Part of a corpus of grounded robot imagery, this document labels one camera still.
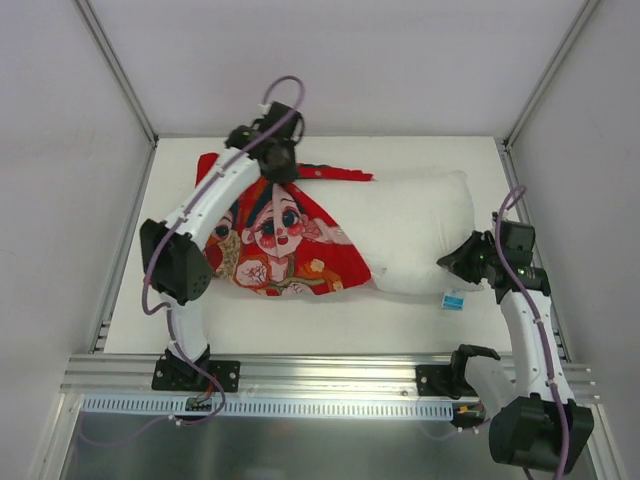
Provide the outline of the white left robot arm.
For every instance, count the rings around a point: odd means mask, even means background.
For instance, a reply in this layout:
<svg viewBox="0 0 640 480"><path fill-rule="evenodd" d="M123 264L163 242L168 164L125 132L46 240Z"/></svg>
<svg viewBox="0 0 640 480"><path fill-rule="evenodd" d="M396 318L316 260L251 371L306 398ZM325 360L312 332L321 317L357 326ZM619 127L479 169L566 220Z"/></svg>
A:
<svg viewBox="0 0 640 480"><path fill-rule="evenodd" d="M169 344L156 364L156 376L166 388L197 390L215 384L200 304L213 277L204 254L207 241L257 180L296 178L295 147L303 133L300 112L271 103L262 117L229 134L214 166L179 207L163 220L147 219L140 227L142 310L166 314Z"/></svg>

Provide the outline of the red cartoon pillowcase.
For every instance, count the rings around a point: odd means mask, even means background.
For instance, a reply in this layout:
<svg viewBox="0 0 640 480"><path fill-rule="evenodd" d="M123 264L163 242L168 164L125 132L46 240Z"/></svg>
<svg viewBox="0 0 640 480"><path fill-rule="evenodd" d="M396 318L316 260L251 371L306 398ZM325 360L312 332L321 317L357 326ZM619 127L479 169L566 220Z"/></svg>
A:
<svg viewBox="0 0 640 480"><path fill-rule="evenodd" d="M325 295L371 280L338 223L294 183L260 178L224 213L207 241L214 276L263 296Z"/></svg>

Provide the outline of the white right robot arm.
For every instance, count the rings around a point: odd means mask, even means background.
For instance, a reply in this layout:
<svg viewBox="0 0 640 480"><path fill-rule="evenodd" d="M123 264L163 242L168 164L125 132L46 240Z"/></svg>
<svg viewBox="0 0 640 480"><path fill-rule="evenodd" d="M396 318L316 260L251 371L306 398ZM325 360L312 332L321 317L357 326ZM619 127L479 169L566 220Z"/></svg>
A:
<svg viewBox="0 0 640 480"><path fill-rule="evenodd" d="M472 284L487 281L506 321L515 377L489 347L462 344L445 372L432 380L440 395L476 395L490 420L492 459L526 472L569 474L594 429L591 411L577 404L557 351L546 271L532 264L535 229L497 223L474 231L438 265Z"/></svg>

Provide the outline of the white pillow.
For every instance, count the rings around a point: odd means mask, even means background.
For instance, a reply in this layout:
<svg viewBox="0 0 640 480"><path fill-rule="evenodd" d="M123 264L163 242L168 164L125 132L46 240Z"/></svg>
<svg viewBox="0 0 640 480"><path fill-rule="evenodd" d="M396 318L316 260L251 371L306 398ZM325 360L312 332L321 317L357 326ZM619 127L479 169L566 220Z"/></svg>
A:
<svg viewBox="0 0 640 480"><path fill-rule="evenodd" d="M379 175L369 182L301 180L307 194L346 233L371 279L344 296L443 297L484 290L437 261L475 230L475 212L462 171Z"/></svg>

